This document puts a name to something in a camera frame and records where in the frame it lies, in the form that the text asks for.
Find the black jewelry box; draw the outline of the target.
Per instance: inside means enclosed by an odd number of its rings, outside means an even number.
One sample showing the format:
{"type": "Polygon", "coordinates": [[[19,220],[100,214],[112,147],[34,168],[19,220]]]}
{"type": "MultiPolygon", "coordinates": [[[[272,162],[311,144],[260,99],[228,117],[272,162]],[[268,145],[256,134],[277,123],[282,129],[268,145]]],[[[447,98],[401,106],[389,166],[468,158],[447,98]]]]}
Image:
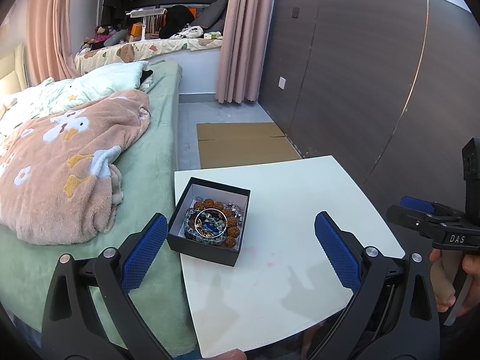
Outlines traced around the black jewelry box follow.
{"type": "Polygon", "coordinates": [[[191,177],[169,220],[171,250],[233,267],[240,254],[251,192],[191,177]]]}

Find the silver bangle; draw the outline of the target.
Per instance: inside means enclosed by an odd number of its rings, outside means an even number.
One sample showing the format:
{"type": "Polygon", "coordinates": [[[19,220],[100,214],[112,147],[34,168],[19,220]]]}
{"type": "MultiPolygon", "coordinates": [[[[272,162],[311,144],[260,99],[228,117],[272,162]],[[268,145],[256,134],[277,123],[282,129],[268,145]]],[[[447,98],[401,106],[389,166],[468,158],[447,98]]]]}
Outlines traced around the silver bangle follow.
{"type": "Polygon", "coordinates": [[[204,209],[196,215],[193,228],[199,236],[208,239],[217,238],[227,229],[227,217],[215,208],[204,209]]]}

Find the green bed sheet mattress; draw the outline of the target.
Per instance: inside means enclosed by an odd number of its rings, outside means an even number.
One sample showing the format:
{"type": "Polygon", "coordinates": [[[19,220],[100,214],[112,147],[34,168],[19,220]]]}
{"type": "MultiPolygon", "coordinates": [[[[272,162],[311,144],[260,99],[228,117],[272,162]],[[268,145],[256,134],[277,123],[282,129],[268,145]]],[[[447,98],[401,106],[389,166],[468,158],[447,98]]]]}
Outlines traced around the green bed sheet mattress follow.
{"type": "MultiPolygon", "coordinates": [[[[112,230],[85,244],[35,246],[1,228],[1,304],[30,328],[41,328],[48,287],[61,254],[96,257],[105,248],[119,246],[126,236],[142,230],[153,214],[170,217],[174,211],[173,176],[182,69],[178,63],[166,60],[154,63],[152,69],[154,85],[148,92],[150,126],[116,162],[122,174],[124,200],[116,212],[112,230]]],[[[164,244],[141,286],[129,296],[171,355],[194,349],[197,340],[186,304],[178,253],[164,244]]]]}

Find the pink duck blanket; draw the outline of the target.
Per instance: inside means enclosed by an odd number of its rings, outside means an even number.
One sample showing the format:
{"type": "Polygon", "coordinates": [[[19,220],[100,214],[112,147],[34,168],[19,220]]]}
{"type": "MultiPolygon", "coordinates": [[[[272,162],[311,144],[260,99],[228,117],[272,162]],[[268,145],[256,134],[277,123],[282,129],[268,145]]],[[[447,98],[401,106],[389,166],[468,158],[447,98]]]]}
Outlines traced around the pink duck blanket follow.
{"type": "Polygon", "coordinates": [[[123,201],[115,162],[150,120],[149,97],[130,89],[17,127],[1,140],[1,225],[34,245],[109,232],[123,201]]]}

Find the flattened cardboard sheet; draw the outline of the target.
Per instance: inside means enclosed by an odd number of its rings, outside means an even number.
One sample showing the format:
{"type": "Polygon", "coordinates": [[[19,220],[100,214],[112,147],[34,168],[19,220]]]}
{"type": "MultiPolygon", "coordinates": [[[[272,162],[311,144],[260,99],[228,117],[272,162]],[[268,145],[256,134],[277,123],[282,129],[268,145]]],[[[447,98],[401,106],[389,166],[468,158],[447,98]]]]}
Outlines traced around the flattened cardboard sheet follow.
{"type": "Polygon", "coordinates": [[[275,123],[198,124],[197,137],[202,169],[301,158],[275,123]]]}

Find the light green pillow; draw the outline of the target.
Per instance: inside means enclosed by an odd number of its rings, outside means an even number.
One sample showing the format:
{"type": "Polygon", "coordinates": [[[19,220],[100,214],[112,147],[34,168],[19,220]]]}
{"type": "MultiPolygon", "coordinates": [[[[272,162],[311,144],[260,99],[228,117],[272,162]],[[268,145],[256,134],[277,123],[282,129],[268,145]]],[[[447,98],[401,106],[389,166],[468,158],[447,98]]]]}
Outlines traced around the light green pillow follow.
{"type": "Polygon", "coordinates": [[[1,96],[1,121],[48,116],[123,90],[139,89],[148,63],[112,63],[74,79],[41,84],[1,96]]]}

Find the window seat patterned cushion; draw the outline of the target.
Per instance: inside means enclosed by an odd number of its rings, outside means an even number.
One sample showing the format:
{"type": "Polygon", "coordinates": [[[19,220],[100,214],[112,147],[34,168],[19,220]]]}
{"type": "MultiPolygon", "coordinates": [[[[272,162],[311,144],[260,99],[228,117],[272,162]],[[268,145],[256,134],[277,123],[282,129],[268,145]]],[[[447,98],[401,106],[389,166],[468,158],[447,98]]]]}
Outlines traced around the window seat patterned cushion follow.
{"type": "Polygon", "coordinates": [[[111,63],[131,63],[180,51],[200,51],[220,48],[223,37],[182,38],[134,41],[79,53],[74,58],[77,71],[84,75],[111,63]]]}

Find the pink curtain left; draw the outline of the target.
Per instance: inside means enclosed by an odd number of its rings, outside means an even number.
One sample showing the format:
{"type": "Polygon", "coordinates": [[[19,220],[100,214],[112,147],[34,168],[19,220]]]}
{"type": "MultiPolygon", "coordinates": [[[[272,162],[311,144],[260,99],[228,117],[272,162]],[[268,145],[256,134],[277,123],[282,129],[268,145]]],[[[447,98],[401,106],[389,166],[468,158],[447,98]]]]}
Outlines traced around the pink curtain left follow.
{"type": "Polygon", "coordinates": [[[52,77],[77,77],[72,57],[71,0],[28,0],[26,47],[28,74],[33,84],[52,77]]]}

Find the pink curtain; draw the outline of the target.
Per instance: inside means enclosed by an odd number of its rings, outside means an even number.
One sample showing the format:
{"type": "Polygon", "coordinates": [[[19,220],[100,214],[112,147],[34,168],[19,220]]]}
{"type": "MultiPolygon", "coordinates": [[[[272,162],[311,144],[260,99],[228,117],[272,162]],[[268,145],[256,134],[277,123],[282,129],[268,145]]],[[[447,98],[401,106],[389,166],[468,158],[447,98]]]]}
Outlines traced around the pink curtain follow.
{"type": "Polygon", "coordinates": [[[220,48],[218,102],[258,100],[272,5],[273,0],[229,0],[220,48]]]}
{"type": "Polygon", "coordinates": [[[52,77],[77,77],[72,57],[71,0],[28,0],[26,47],[28,74],[33,84],[52,77]]]}

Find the pink curtain right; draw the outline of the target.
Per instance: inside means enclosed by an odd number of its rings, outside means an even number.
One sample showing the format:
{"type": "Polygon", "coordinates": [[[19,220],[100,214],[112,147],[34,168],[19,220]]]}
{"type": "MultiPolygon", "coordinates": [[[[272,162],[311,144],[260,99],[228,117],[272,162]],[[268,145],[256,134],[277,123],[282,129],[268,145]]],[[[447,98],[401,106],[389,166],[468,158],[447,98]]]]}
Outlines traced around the pink curtain right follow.
{"type": "Polygon", "coordinates": [[[273,0],[229,0],[220,48],[218,102],[258,100],[272,5],[273,0]]]}

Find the white wall socket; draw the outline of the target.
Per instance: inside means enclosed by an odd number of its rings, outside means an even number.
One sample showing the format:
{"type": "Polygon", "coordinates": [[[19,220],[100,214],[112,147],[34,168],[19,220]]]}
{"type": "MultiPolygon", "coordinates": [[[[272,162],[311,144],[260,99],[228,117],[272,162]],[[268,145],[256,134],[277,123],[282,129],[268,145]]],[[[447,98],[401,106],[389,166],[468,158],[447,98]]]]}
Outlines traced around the white wall socket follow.
{"type": "Polygon", "coordinates": [[[279,80],[278,80],[278,87],[280,89],[284,90],[285,86],[286,86],[286,82],[287,82],[287,80],[284,77],[280,76],[279,80]]]}

